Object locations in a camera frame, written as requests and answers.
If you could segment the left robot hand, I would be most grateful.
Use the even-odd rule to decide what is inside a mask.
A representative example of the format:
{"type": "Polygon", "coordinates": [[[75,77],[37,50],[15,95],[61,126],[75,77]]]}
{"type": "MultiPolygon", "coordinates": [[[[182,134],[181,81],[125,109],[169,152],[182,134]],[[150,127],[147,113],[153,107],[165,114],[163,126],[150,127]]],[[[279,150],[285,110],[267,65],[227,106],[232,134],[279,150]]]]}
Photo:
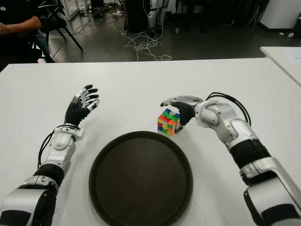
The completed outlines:
{"type": "Polygon", "coordinates": [[[98,107],[100,99],[97,91],[92,84],[81,88],[66,110],[64,124],[79,126],[80,122],[98,107]]]}

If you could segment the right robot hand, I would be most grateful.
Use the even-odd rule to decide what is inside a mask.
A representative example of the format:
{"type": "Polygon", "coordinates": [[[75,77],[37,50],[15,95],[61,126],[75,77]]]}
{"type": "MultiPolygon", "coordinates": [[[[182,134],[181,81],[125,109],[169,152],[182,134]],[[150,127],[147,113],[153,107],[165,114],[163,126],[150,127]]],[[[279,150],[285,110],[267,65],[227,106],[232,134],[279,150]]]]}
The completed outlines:
{"type": "Polygon", "coordinates": [[[179,110],[179,124],[175,127],[175,132],[178,133],[192,118],[195,117],[196,106],[203,101],[203,99],[194,96],[176,96],[163,101],[160,106],[171,105],[179,110]]]}

